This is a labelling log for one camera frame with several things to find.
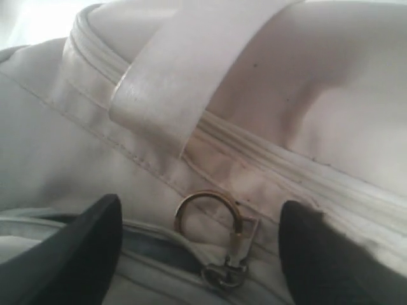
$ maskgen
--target bag handle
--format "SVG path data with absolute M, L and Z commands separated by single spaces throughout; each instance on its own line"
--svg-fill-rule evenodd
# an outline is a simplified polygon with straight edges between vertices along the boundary
M 296 1 L 186 1 L 127 69 L 110 118 L 179 156 L 248 42 Z

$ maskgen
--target white bag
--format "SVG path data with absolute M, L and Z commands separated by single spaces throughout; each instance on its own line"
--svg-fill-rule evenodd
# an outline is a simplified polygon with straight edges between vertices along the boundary
M 261 221 L 229 301 L 269 304 L 291 302 L 277 231 L 297 200 L 407 276 L 407 6 L 292 2 L 91 6 L 69 38 L 2 51 L 1 208 L 116 193 L 172 229 L 185 196 L 229 193 Z M 228 211 L 191 209 L 187 239 L 222 261 Z

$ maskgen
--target white strap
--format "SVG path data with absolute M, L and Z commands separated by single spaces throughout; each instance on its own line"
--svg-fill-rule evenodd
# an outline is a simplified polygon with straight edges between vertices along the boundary
M 186 1 L 122 77 L 109 110 L 111 119 L 180 155 L 242 50 L 293 2 Z

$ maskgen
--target d-ring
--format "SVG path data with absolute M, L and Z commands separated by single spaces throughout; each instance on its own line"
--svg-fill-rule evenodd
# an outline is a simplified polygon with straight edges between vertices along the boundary
M 185 213 L 185 209 L 188 206 L 188 203 L 191 203 L 193 200 L 198 199 L 198 198 L 203 198 L 203 197 L 210 197 L 215 200 L 220 201 L 223 203 L 223 205 L 229 210 L 233 217 L 233 230 L 234 233 L 240 234 L 243 231 L 243 218 L 242 215 L 239 212 L 239 209 L 237 208 L 237 205 L 235 201 L 232 198 L 227 197 L 224 194 L 215 192 L 215 191 L 199 191 L 196 193 L 193 193 L 189 196 L 187 196 L 184 200 L 182 200 L 181 204 L 179 205 L 177 212 L 176 212 L 176 217 L 174 221 L 174 229 L 184 235 L 184 230 L 183 230 L 183 216 Z

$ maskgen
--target zipper pull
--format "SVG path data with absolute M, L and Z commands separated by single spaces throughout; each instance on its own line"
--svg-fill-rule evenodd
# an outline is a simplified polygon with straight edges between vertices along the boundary
M 174 221 L 177 232 L 183 233 L 182 218 L 191 201 L 210 197 L 220 201 L 232 214 L 233 231 L 230 233 L 228 253 L 222 266 L 208 264 L 202 269 L 202 278 L 208 286 L 217 290 L 229 291 L 241 286 L 247 277 L 247 258 L 259 226 L 259 219 L 243 217 L 237 202 L 224 194 L 215 191 L 200 191 L 186 197 L 179 205 Z

